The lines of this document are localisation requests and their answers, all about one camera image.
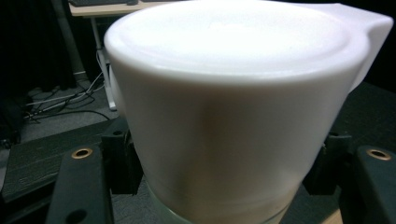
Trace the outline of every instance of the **desk leg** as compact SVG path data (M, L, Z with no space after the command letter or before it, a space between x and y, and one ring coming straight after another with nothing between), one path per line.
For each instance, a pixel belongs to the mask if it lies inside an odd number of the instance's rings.
M92 29L93 29L93 35L95 37L95 42L96 42L96 52L99 56L100 68L102 70L103 77L105 78L105 90L106 90L106 96L107 96L107 101L108 101L108 107L110 108L110 110L116 110L116 105L114 104L108 70L107 70L107 66L106 66L106 58L105 58L105 54L104 54L105 49L103 48L102 43L100 41L95 17L91 17L91 25L92 25Z

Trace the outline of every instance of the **container lid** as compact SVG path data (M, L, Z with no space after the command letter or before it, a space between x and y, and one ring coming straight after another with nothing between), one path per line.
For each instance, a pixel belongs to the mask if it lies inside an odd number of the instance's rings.
M254 0L151 7L121 18L106 33L110 55L135 68L229 82L343 69L364 57L363 42L367 39L355 35L353 27L320 11Z

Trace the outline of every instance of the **white surface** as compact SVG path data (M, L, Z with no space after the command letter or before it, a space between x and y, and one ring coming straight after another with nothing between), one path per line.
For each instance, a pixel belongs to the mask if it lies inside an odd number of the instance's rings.
M390 29L335 8L189 1L111 26L116 103L161 202L198 223L261 223L288 206L385 39L376 28Z
M219 76L227 76L240 83L317 76L356 64L368 50L359 32L290 4L190 1L130 14L110 27L106 39L119 60L161 76L221 82Z

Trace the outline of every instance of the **brass screw insert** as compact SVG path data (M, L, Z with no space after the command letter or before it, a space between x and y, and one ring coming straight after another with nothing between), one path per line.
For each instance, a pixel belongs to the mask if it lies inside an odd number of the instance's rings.
M89 157L93 153L92 149L84 147L73 152L72 158L79 160Z
M367 154L381 161L390 161L392 159L388 153L378 149L367 149Z

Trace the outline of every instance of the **keyboard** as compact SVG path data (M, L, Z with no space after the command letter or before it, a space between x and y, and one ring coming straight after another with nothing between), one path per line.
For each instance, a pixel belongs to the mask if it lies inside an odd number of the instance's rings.
M131 0L68 0L74 7L94 7L114 4L126 4Z

